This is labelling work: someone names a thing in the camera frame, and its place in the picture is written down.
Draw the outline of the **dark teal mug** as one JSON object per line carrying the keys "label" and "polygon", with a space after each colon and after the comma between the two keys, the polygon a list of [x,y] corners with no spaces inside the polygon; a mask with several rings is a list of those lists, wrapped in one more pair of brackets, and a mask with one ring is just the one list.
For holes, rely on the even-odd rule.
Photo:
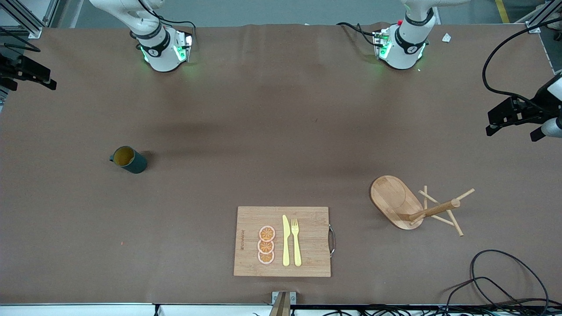
{"label": "dark teal mug", "polygon": [[121,146],[110,155],[109,160],[116,166],[132,173],[139,174],[146,170],[147,159],[130,146]]}

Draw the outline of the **yellow plastic fork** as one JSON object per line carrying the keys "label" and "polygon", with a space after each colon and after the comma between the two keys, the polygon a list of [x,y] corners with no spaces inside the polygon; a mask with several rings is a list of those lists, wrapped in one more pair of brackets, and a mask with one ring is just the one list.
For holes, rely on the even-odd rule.
{"label": "yellow plastic fork", "polygon": [[291,219],[291,233],[293,235],[294,264],[300,267],[303,264],[299,245],[299,223],[297,219]]}

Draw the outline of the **wooden mug rack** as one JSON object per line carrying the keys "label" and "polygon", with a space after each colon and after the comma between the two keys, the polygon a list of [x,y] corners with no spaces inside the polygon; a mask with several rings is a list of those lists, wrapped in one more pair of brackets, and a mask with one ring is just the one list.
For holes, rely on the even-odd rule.
{"label": "wooden mug rack", "polygon": [[428,194],[425,186],[423,190],[419,191],[424,198],[423,202],[420,202],[399,178],[380,176],[372,182],[369,192],[374,206],[396,228],[414,230],[429,218],[455,228],[458,235],[462,237],[464,233],[452,210],[460,207],[461,200],[473,194],[475,189],[471,188],[448,202],[439,203]]}

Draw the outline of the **bamboo cutting board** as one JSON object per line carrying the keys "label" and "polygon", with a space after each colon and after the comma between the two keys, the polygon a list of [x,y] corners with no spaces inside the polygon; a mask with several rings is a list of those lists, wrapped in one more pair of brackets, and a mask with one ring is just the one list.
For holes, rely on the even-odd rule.
{"label": "bamboo cutting board", "polygon": [[[300,267],[294,264],[293,235],[289,236],[290,265],[283,259],[283,221],[286,215],[299,223]],[[275,228],[275,260],[268,265],[257,258],[259,230]],[[239,206],[237,210],[234,275],[245,277],[330,277],[332,246],[329,244],[329,208],[305,206]]]}

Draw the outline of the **yellow plastic knife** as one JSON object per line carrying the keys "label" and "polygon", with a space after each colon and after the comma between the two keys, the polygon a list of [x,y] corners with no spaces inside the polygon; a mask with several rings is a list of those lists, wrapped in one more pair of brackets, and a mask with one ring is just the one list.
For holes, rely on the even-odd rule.
{"label": "yellow plastic knife", "polygon": [[283,259],[282,264],[283,266],[287,267],[290,265],[290,254],[289,254],[289,236],[291,235],[291,226],[288,222],[288,218],[286,215],[282,216],[283,221]]}

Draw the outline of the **brown table mat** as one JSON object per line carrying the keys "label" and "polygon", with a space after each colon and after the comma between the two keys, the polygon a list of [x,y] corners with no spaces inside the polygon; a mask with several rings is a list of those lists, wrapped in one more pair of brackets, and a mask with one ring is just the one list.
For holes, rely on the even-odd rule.
{"label": "brown table mat", "polygon": [[[562,302],[562,140],[486,136],[483,64],[520,25],[439,25],[414,69],[339,26],[200,28],[193,63],[153,71],[124,29],[48,29],[0,113],[0,302],[439,304],[498,249]],[[445,33],[451,42],[442,42]],[[121,146],[147,159],[132,174]],[[396,228],[380,176],[452,210]],[[239,206],[329,208],[330,277],[234,275]]]}

